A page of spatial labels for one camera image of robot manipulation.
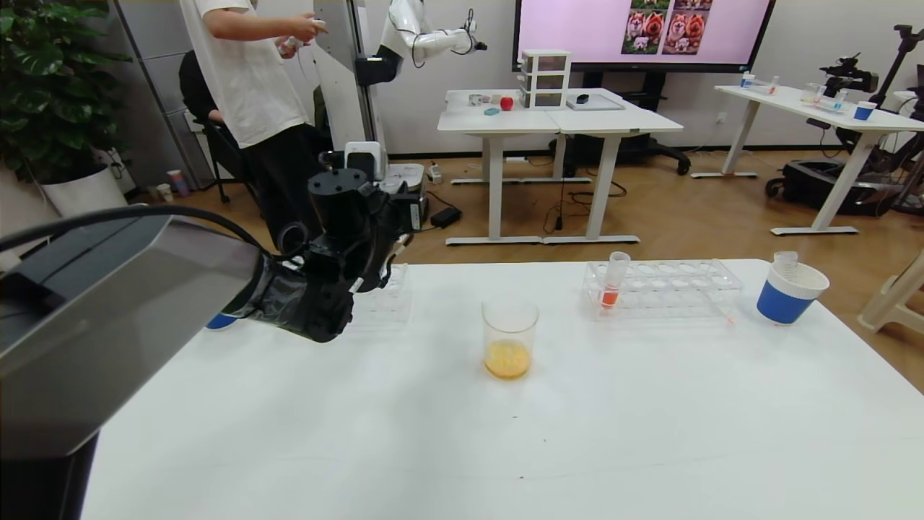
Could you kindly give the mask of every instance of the small tube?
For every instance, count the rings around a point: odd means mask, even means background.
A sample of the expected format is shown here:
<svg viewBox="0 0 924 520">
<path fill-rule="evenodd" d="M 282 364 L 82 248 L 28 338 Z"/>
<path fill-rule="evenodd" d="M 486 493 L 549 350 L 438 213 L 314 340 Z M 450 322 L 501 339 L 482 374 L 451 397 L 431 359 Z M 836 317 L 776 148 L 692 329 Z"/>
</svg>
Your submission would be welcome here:
<svg viewBox="0 0 924 520">
<path fill-rule="evenodd" d="M 602 305 L 604 309 L 612 309 L 619 299 L 619 288 L 626 279 L 626 272 L 632 258 L 621 251 L 610 254 L 610 263 L 606 266 L 606 277 L 603 279 Z"/>
</svg>

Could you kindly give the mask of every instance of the man's hand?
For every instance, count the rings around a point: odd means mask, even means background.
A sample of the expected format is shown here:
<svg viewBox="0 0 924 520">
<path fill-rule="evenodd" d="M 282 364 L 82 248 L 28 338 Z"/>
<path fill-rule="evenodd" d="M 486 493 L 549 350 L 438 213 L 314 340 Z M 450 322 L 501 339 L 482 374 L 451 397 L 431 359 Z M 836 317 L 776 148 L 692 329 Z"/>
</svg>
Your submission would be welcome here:
<svg viewBox="0 0 924 520">
<path fill-rule="evenodd" d="M 289 19 L 291 35 L 304 43 L 310 43 L 320 32 L 327 32 L 327 28 L 314 20 L 314 13 L 305 13 Z"/>
<path fill-rule="evenodd" d="M 291 36 L 280 36 L 273 41 L 273 45 L 279 49 L 279 55 L 282 56 L 283 59 L 295 57 L 295 55 L 298 54 L 299 47 L 303 45 L 310 45 L 310 43 L 303 42 L 296 42 L 296 44 L 292 46 L 286 45 L 286 42 L 288 42 L 289 38 L 291 38 Z"/>
</svg>

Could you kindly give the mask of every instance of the white flower pot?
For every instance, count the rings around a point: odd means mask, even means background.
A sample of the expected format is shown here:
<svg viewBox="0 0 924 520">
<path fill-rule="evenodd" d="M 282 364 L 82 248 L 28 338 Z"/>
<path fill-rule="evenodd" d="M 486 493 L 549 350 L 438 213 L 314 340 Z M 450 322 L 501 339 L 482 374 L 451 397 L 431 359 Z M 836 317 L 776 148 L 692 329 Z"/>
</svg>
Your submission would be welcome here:
<svg viewBox="0 0 924 520">
<path fill-rule="evenodd" d="M 62 217 L 128 205 L 109 167 L 83 179 L 43 184 L 42 189 Z"/>
</svg>

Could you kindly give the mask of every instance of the plastic cup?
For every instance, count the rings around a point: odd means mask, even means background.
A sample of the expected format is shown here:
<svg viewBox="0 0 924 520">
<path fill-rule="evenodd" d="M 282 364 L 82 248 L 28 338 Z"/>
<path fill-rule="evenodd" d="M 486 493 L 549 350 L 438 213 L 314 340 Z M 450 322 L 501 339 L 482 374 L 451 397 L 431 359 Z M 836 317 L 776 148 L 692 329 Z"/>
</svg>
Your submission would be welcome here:
<svg viewBox="0 0 924 520">
<path fill-rule="evenodd" d="M 173 190 L 170 189 L 170 185 L 169 185 L 169 184 L 167 184 L 167 183 L 158 184 L 158 185 L 157 185 L 157 191 L 160 192 L 161 197 L 164 198 L 164 201 L 165 201 L 165 202 L 168 202 L 168 203 L 172 203 L 172 202 L 173 202 Z"/>
<path fill-rule="evenodd" d="M 757 310 L 776 323 L 791 325 L 830 285 L 821 271 L 805 264 L 798 265 L 795 281 L 787 280 L 776 266 L 771 266 Z"/>
<path fill-rule="evenodd" d="M 806 88 L 802 90 L 802 96 L 799 97 L 799 101 L 801 101 L 803 105 L 815 105 L 818 103 L 821 99 L 818 95 L 821 86 L 822 85 L 818 83 L 809 83 L 806 85 Z"/>
<path fill-rule="evenodd" d="M 872 112 L 875 109 L 875 103 L 870 103 L 869 101 L 860 102 L 857 104 L 857 112 L 854 113 L 854 119 L 858 119 L 860 121 L 868 121 L 869 116 L 872 116 Z"/>
<path fill-rule="evenodd" d="M 523 377 L 532 364 L 539 308 L 517 298 L 481 303 L 484 319 L 484 366 L 496 378 Z"/>
</svg>

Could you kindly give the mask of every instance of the blue cup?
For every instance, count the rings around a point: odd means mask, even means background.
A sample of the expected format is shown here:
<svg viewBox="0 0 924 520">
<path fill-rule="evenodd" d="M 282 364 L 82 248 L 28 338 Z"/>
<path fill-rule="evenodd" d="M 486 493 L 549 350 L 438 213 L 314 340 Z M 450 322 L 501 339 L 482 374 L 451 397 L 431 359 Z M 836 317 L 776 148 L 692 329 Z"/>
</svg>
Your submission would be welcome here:
<svg viewBox="0 0 924 520">
<path fill-rule="evenodd" d="M 776 323 L 791 325 L 830 285 L 818 269 L 805 264 L 798 265 L 795 279 L 787 279 L 771 266 L 757 300 L 757 310 Z"/>
<path fill-rule="evenodd" d="M 870 103 L 868 101 L 859 103 L 857 104 L 857 112 L 854 113 L 854 119 L 857 119 L 860 121 L 869 121 L 869 117 L 872 116 L 872 112 L 875 109 L 876 109 L 875 103 Z"/>
<path fill-rule="evenodd" d="M 212 318 L 212 321 L 210 321 L 205 327 L 208 330 L 221 330 L 223 328 L 231 327 L 231 325 L 233 325 L 236 321 L 237 318 L 233 316 L 218 315 Z"/>
</svg>

